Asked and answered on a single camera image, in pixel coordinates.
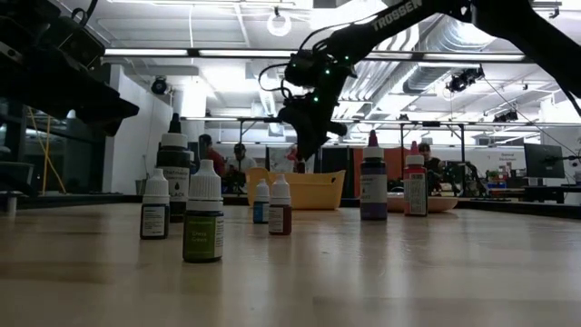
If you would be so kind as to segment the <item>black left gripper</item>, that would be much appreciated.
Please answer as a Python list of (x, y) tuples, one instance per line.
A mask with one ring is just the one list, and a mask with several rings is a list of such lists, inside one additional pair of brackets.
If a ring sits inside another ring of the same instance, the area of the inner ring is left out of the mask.
[(136, 116), (139, 106), (128, 102), (104, 83), (73, 84), (75, 70), (63, 58), (44, 51), (24, 55), (0, 47), (0, 97), (32, 106), (56, 117), (71, 110), (85, 124), (115, 136), (125, 118)]

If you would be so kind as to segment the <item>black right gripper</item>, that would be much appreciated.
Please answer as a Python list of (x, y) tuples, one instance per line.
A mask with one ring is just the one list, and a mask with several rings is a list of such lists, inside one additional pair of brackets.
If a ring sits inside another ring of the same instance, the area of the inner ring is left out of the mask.
[(310, 159), (327, 142), (327, 132), (344, 136), (347, 126), (331, 121), (339, 104), (341, 87), (322, 86), (303, 95), (293, 95), (288, 87), (282, 87), (283, 108), (278, 118), (290, 124), (297, 135), (297, 157)]

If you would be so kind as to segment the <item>large black food coloring bottle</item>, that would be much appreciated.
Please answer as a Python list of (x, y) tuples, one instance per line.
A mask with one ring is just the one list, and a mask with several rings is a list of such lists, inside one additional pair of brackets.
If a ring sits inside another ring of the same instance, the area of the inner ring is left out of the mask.
[(191, 156), (188, 136), (182, 133), (180, 116), (172, 115), (168, 132), (162, 135), (156, 157), (156, 167), (161, 168), (168, 181), (170, 196), (170, 222), (182, 223), (189, 198)]

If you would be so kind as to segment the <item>large violet food coloring bottle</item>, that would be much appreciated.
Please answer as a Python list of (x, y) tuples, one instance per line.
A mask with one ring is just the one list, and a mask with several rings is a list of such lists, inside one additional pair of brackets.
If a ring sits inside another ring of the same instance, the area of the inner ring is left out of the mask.
[(386, 221), (388, 217), (388, 176), (384, 150), (375, 130), (369, 132), (359, 166), (359, 212), (362, 221)]

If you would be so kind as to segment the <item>small orange-red dropper bottle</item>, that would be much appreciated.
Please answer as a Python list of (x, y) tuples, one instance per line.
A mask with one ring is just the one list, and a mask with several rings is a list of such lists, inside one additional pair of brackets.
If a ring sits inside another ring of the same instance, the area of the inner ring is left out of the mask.
[(271, 186), (271, 198), (269, 208), (269, 234), (291, 234), (291, 191), (290, 185), (283, 174), (276, 176)]

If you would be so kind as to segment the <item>small blue dropper bottle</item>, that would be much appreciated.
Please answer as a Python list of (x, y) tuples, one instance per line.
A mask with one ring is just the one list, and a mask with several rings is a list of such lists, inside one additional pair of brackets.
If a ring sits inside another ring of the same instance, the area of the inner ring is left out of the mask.
[(255, 188), (255, 197), (252, 206), (252, 220), (254, 223), (267, 223), (269, 220), (270, 188), (265, 179), (260, 179)]

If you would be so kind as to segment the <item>large red food coloring bottle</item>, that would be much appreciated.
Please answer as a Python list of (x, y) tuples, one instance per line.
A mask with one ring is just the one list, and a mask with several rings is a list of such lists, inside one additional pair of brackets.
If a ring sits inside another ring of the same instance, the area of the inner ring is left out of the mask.
[(419, 152), (416, 141), (412, 142), (410, 152), (406, 156), (403, 183), (404, 214), (407, 216), (427, 216), (427, 170), (424, 166), (424, 156)]

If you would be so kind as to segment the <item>small green label dropper bottle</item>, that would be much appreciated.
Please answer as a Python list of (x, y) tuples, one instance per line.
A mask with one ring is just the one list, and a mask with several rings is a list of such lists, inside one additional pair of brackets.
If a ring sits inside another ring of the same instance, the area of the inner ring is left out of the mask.
[(182, 232), (182, 259), (210, 263), (222, 258), (224, 238), (222, 179), (213, 161), (203, 159), (190, 180)]

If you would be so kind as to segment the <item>yellow plastic bin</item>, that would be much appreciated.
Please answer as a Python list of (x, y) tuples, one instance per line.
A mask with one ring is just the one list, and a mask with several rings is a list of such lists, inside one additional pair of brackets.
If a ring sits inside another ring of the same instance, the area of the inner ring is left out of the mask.
[[(265, 168), (246, 171), (247, 198), (253, 206), (260, 179), (271, 186), (278, 175)], [(335, 173), (283, 173), (290, 185), (291, 206), (297, 210), (336, 210), (340, 207), (345, 171)]]

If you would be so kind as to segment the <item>person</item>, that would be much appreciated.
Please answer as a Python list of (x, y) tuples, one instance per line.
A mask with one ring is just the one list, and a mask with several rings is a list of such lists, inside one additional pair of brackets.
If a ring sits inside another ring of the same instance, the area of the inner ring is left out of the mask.
[(209, 134), (201, 134), (199, 136), (199, 143), (205, 150), (205, 159), (212, 160), (214, 171), (223, 177), (225, 174), (225, 162), (222, 156), (213, 149), (212, 137)]
[(246, 147), (242, 143), (234, 145), (234, 156), (226, 162), (226, 180), (230, 183), (246, 181), (246, 171), (257, 166), (255, 160), (246, 154)]
[(427, 143), (420, 143), (418, 150), (424, 157), (424, 167), (427, 170), (428, 179), (431, 182), (440, 182), (443, 179), (445, 162), (432, 155), (430, 145)]

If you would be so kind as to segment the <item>orange partition panel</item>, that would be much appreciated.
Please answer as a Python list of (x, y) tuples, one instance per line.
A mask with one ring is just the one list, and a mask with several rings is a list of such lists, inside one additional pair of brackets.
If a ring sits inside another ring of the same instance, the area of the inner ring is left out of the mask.
[[(359, 167), (363, 161), (363, 149), (352, 148), (353, 151), (353, 166), (355, 169), (355, 177), (359, 178)], [(386, 163), (386, 174), (389, 181), (398, 180), (402, 177), (402, 168), (405, 165), (406, 156), (410, 150), (408, 148), (384, 148), (384, 161)]]

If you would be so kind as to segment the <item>pink plate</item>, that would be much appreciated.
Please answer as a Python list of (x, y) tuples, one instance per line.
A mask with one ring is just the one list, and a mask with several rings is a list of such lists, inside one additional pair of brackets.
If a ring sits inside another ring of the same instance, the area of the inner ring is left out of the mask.
[[(454, 209), (457, 204), (458, 198), (456, 197), (430, 196), (428, 198), (428, 212), (443, 213)], [(390, 213), (404, 212), (404, 199), (402, 195), (388, 196), (388, 211)]]

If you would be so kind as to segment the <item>black ceiling mounted device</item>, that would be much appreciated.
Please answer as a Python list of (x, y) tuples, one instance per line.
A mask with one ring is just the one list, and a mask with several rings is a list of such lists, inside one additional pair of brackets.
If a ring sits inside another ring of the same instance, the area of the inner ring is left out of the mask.
[(482, 67), (467, 68), (458, 74), (453, 74), (451, 80), (447, 83), (446, 88), (451, 93), (460, 93), (484, 77), (485, 74)]

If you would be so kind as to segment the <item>black computer monitor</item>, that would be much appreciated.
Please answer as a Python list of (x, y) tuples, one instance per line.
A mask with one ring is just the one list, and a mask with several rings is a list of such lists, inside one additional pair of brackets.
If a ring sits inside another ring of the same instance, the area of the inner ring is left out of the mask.
[(565, 177), (563, 153), (560, 146), (545, 144), (524, 144), (527, 177)]

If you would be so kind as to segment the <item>black background workstation frame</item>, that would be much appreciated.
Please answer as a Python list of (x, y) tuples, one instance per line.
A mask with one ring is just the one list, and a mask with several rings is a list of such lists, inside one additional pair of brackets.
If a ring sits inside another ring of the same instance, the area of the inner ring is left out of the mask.
[(369, 132), (376, 131), (380, 146), (395, 146), (404, 148), (407, 141), (420, 141), (428, 137), (429, 133), (440, 131), (447, 132), (450, 137), (446, 139), (434, 137), (436, 147), (449, 148), (455, 159), (465, 162), (467, 159), (467, 131), (469, 126), (475, 126), (474, 122), (464, 121), (426, 121), (426, 120), (358, 120), (338, 119), (335, 123), (344, 123), (348, 127), (348, 138), (331, 137), (324, 146), (363, 146), (368, 141)]

